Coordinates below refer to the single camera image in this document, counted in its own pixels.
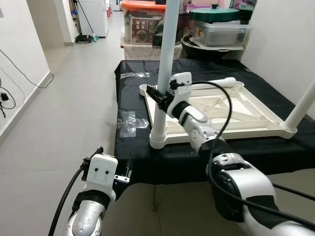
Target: gray floor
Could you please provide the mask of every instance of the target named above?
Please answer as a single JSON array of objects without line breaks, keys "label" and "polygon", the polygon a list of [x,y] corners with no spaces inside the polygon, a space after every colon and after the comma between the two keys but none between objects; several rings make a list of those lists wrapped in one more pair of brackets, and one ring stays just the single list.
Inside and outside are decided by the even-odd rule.
[{"label": "gray floor", "polygon": [[[109,19],[105,39],[75,45],[55,73],[54,82],[31,104],[0,147],[0,235],[47,235],[59,199],[81,164],[99,146],[113,154],[116,129],[114,69],[120,49],[122,13]],[[272,177],[314,193],[314,170]],[[62,235],[77,181],[62,212]],[[215,211],[208,183],[157,188],[157,211],[150,210],[152,186],[136,184],[108,210],[104,236],[241,236],[235,224]],[[315,220],[312,202],[280,193],[283,210]]]}]

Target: clear plastic container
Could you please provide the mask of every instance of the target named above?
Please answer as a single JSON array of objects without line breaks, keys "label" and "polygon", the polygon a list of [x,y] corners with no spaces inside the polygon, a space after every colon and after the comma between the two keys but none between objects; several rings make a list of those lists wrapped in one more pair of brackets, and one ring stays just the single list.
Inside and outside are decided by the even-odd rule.
[{"label": "clear plastic container", "polygon": [[151,44],[166,5],[154,1],[124,0],[125,43]]},{"label": "clear plastic container", "polygon": [[249,25],[240,25],[239,21],[209,24],[194,22],[193,37],[204,47],[243,47]]}]

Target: green pot lid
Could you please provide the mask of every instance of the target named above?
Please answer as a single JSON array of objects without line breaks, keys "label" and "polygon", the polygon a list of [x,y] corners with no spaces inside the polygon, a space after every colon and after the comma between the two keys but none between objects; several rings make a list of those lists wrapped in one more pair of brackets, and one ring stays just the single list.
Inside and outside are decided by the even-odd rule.
[{"label": "green pot lid", "polygon": [[217,8],[217,4],[212,7],[197,8],[189,12],[189,17],[194,21],[228,22],[239,19],[239,10],[233,8]]}]

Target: black table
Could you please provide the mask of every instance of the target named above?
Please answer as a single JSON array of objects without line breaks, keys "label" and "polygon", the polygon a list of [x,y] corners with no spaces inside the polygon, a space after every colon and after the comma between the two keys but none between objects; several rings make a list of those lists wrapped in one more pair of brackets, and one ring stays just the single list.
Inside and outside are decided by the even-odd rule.
[{"label": "black table", "polygon": [[[136,118],[148,117],[144,98],[139,94],[141,84],[156,85],[158,61],[124,60],[117,69],[118,118],[121,111],[135,111]],[[294,105],[258,75],[248,71],[236,60],[204,62],[177,59],[172,73],[190,71],[192,80],[218,80],[235,77],[281,119],[286,119]],[[149,72],[149,78],[121,74]],[[189,144],[167,145],[154,150],[149,145],[151,127],[136,129],[136,137],[121,138],[116,130],[115,156],[119,160],[118,173],[125,172],[126,162],[133,160],[132,183],[172,184],[205,181],[206,160],[201,160]],[[315,168],[315,122],[306,116],[298,126],[298,133],[290,140],[279,137],[228,140],[232,149],[266,175]]]}]

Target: mop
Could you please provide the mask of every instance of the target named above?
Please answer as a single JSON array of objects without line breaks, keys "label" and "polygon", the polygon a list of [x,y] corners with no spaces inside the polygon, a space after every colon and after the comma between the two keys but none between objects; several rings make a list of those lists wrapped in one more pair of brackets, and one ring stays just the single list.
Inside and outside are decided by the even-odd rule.
[{"label": "mop", "polygon": [[82,7],[82,5],[81,5],[81,3],[80,3],[79,0],[78,0],[78,3],[80,4],[80,7],[81,7],[82,12],[83,12],[83,14],[84,14],[84,16],[85,16],[85,19],[87,19],[87,22],[88,22],[88,24],[89,24],[89,26],[90,26],[90,28],[91,28],[91,30],[92,30],[92,33],[93,33],[93,35],[92,35],[92,37],[93,37],[93,42],[96,42],[96,41],[98,40],[98,36],[94,33],[94,31],[93,31],[93,29],[92,29],[92,27],[91,27],[91,24],[90,24],[90,22],[89,22],[89,20],[88,20],[88,18],[87,18],[87,15],[85,14],[85,12],[84,12],[84,10],[83,10],[83,7]]}]

